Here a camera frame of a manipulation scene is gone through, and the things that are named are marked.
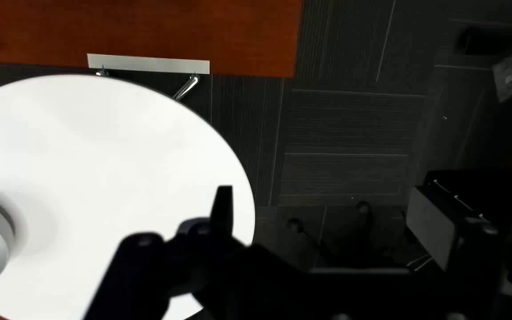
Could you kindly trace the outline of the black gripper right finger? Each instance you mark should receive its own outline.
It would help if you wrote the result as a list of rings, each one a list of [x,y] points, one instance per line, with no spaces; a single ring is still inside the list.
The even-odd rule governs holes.
[[[233,237],[233,187],[220,185],[208,217],[188,219],[176,231],[176,249],[186,260],[217,260],[236,249]]]

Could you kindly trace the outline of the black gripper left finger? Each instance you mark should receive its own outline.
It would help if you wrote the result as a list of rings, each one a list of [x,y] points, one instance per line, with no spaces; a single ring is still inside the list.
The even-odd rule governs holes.
[[[161,320],[169,299],[161,294],[163,239],[133,233],[115,249],[83,320]]]

